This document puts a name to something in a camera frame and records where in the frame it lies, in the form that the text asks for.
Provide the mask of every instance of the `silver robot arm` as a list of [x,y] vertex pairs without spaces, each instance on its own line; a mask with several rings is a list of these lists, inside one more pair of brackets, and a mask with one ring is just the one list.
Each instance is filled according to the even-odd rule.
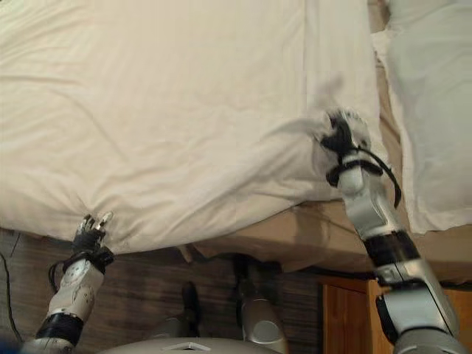
[[365,123],[349,111],[330,114],[330,121],[334,133],[322,145],[338,155],[339,166],[327,180],[341,191],[378,283],[390,287],[376,305],[394,353],[468,353],[457,340],[459,322],[451,303],[386,197]]
[[66,354],[77,345],[103,283],[105,267],[113,262],[110,250],[100,246],[104,226],[112,216],[110,212],[105,214],[95,226],[94,219],[87,215],[79,225],[73,243],[75,254],[61,262],[64,275],[60,288],[49,303],[35,339],[24,345],[22,353]]

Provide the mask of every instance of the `wooden floor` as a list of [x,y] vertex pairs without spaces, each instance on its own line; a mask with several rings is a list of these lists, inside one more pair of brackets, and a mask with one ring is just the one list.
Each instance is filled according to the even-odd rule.
[[[67,258],[70,246],[49,238],[36,240],[0,231],[0,251],[10,267],[17,327],[25,339],[30,339],[43,321],[52,297],[48,267]],[[12,334],[5,307],[4,279],[4,272],[0,271],[0,336],[8,339]],[[97,353],[145,338],[159,321],[181,311],[180,290],[187,280],[198,288],[204,311],[201,329],[210,336],[240,339],[231,298],[234,285],[231,261],[214,259],[186,264],[177,250],[167,249],[118,256],[108,267],[105,284],[76,353]],[[320,353],[322,306],[314,274],[263,273],[256,282],[277,303],[291,353]]]

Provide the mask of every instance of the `wrinkled sheet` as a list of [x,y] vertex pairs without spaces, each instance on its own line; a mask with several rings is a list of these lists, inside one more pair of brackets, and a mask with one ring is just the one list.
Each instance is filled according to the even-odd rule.
[[4,0],[0,23],[1,227],[70,240],[112,210],[106,244],[144,251],[329,200],[334,106],[385,156],[364,1]]

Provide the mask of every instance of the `white pillow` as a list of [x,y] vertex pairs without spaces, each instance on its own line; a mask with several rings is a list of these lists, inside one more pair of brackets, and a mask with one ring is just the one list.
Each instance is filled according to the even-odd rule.
[[389,29],[372,35],[391,85],[417,233],[472,223],[472,4],[446,2],[391,1]]

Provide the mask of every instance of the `black cable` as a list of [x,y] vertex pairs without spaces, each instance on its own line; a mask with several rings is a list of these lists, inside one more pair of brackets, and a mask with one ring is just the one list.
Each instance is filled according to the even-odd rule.
[[372,157],[375,162],[378,163],[378,165],[381,167],[382,170],[385,171],[385,173],[388,175],[388,177],[390,178],[390,180],[392,181],[393,183],[393,186],[395,188],[395,202],[394,202],[394,206],[395,208],[398,207],[398,205],[400,204],[400,201],[401,201],[401,188],[400,188],[400,185],[397,181],[397,179],[395,178],[395,175],[393,174],[392,172],[392,169],[390,167],[388,167],[385,162],[382,161],[382,159],[380,157],[378,157],[377,155],[375,155],[372,151],[370,150],[367,150],[367,149],[364,149],[363,147],[354,147],[353,150],[357,150],[357,151],[362,151],[363,153],[366,153],[367,155],[369,155],[370,157]]
[[62,260],[60,260],[59,262],[54,263],[53,265],[51,265],[49,267],[48,280],[49,280],[49,284],[51,285],[51,289],[54,292],[54,294],[56,294],[58,292],[58,286],[56,285],[56,279],[55,279],[56,278],[56,269],[61,263],[63,263]]
[[7,276],[7,309],[8,309],[8,319],[10,320],[10,326],[12,328],[13,333],[15,334],[16,339],[18,342],[23,343],[23,339],[21,334],[16,329],[15,319],[13,318],[12,312],[12,298],[10,292],[10,272],[8,271],[7,260],[5,259],[4,255],[0,252],[1,260],[3,261],[3,266],[5,268],[5,275]]

